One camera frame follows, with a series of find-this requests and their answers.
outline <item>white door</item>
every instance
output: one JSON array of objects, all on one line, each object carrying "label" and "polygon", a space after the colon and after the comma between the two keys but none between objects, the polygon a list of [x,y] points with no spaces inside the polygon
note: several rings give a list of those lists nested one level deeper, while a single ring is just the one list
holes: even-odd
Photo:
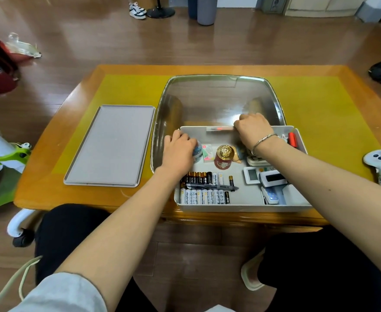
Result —
[{"label": "white door", "polygon": [[331,0],[327,11],[356,10],[364,0]]},{"label": "white door", "polygon": [[324,11],[331,0],[292,0],[290,10]]}]

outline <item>gold lid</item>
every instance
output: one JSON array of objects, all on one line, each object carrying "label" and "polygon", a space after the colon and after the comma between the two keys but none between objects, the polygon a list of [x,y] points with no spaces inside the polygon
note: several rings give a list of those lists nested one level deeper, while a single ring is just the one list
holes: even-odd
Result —
[{"label": "gold lid", "polygon": [[234,149],[230,146],[223,145],[217,150],[218,156],[223,160],[229,160],[234,157]]}]

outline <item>wooden table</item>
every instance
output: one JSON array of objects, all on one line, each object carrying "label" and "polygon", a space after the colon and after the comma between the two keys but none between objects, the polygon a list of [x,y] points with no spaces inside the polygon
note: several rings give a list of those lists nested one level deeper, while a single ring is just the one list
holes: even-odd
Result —
[{"label": "wooden table", "polygon": [[[373,180],[362,157],[381,148],[381,99],[344,66],[130,66],[100,65],[74,89],[34,148],[16,191],[21,208],[50,210],[81,203],[112,212],[152,176],[150,143],[137,188],[68,186],[63,177],[102,104],[157,107],[167,80],[182,74],[267,78],[288,125],[301,131],[310,155]],[[169,221],[204,224],[324,225],[315,210],[300,213],[184,213],[171,197]]]}]

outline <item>silver bracelet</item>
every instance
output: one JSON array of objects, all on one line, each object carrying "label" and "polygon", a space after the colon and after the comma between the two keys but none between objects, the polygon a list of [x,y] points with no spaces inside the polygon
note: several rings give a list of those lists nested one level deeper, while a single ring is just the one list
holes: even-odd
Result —
[{"label": "silver bracelet", "polygon": [[260,139],[260,140],[256,143],[256,145],[251,149],[251,155],[252,155],[252,156],[256,156],[256,154],[254,153],[254,150],[256,149],[256,147],[257,147],[261,142],[267,140],[267,139],[270,138],[271,136],[277,136],[277,134],[276,134],[276,133],[271,133],[270,135],[265,136],[263,139]]}]

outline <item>cable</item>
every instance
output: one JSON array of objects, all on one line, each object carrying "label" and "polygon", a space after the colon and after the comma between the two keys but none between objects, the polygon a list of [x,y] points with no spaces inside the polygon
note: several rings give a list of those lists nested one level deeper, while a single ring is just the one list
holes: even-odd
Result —
[{"label": "cable", "polygon": [[21,278],[21,282],[20,282],[20,286],[19,286],[19,297],[22,301],[24,300],[23,284],[24,284],[24,281],[26,280],[27,273],[29,272],[30,267],[37,264],[41,258],[42,258],[42,256],[38,256],[36,258],[29,260],[26,264],[24,264],[22,267],[20,267],[19,270],[14,273],[14,275],[12,275],[10,280],[6,283],[6,285],[4,286],[4,288],[0,292],[0,302],[1,302],[1,300],[3,300],[3,298],[9,292],[11,286],[13,285],[13,283],[16,281],[16,279],[19,277],[19,275],[21,274],[21,272],[23,270],[24,270],[24,273],[23,273],[23,277]]}]

